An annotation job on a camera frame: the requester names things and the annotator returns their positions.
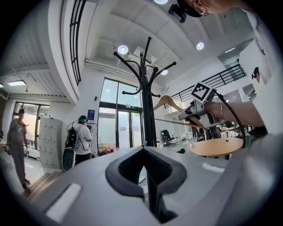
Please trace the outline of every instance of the wooden table top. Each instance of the wooden table top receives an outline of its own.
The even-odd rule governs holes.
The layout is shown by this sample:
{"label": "wooden table top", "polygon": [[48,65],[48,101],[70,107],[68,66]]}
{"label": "wooden table top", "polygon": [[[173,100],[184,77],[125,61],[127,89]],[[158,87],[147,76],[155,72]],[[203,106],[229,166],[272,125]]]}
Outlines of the wooden table top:
{"label": "wooden table top", "polygon": [[222,156],[231,154],[243,146],[239,138],[219,138],[197,142],[190,151],[201,156]]}
{"label": "wooden table top", "polygon": [[7,143],[7,142],[2,139],[2,140],[0,141],[0,147],[5,147],[5,146],[6,146],[6,143]]}

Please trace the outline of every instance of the black chair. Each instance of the black chair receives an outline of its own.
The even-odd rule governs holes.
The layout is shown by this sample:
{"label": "black chair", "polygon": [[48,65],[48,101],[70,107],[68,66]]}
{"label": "black chair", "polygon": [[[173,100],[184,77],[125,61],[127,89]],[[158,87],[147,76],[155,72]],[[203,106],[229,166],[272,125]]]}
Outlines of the black chair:
{"label": "black chair", "polygon": [[161,139],[162,139],[163,145],[168,147],[171,144],[175,144],[175,143],[171,142],[173,139],[175,139],[175,137],[173,137],[173,136],[174,135],[172,135],[172,137],[170,136],[170,134],[169,134],[167,129],[162,130],[161,131]]}

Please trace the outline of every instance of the glasses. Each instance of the glasses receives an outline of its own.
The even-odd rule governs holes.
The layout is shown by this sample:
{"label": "glasses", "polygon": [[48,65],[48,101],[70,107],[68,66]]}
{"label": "glasses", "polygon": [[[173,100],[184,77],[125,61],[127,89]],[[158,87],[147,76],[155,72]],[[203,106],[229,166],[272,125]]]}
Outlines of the glasses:
{"label": "glasses", "polygon": [[204,6],[199,6],[199,0],[189,0],[190,6],[193,7],[200,15],[206,16],[208,15],[208,11]]}

